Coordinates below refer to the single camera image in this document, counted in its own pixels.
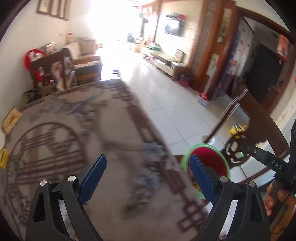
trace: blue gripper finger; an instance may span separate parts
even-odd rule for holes
[[[96,163],[92,166],[86,177],[80,185],[80,192],[78,200],[81,204],[89,201],[96,189],[101,177],[107,168],[107,159],[103,154],[98,158]]]
[[[215,194],[215,184],[205,170],[203,163],[196,155],[192,155],[189,160],[190,170],[193,173],[196,182],[198,183],[206,200],[214,205],[218,198]]]

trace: wooden sofa armrest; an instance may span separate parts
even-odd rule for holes
[[[79,59],[74,59],[72,60],[73,65],[77,64],[86,64],[88,62],[93,62],[93,61],[101,61],[100,56],[85,56],[85,57],[80,57]]]

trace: wall-mounted television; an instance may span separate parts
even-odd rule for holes
[[[181,36],[183,31],[183,20],[167,17],[165,25],[165,33]]]

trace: hand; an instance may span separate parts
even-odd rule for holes
[[[267,216],[271,215],[272,208],[274,207],[274,199],[271,197],[273,185],[270,184],[267,188],[267,196],[264,200],[264,205],[266,209]],[[278,192],[278,199],[281,202],[284,202],[288,197],[286,204],[287,210],[285,211],[282,219],[280,220],[279,224],[275,227],[275,229],[271,233],[271,241],[275,241],[278,237],[282,234],[285,228],[288,226],[289,222],[291,221],[292,217],[295,213],[295,205],[296,205],[296,198],[294,196],[289,196],[290,192],[287,190],[279,190]]]

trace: silver screw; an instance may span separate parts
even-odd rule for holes
[[[44,185],[46,185],[46,184],[47,184],[47,181],[45,181],[45,180],[43,180],[43,181],[40,182],[40,185],[41,185],[41,186],[44,186]]]
[[[75,176],[69,176],[69,177],[68,177],[68,181],[69,181],[69,182],[73,182],[73,181],[75,181],[75,179],[76,179]]]
[[[256,186],[256,183],[253,182],[253,181],[249,181],[249,185],[250,185],[251,187],[255,187],[255,186]]]
[[[222,177],[220,177],[220,181],[222,181],[222,182],[227,182],[228,181],[228,178],[227,177],[225,177],[225,176],[222,176]]]

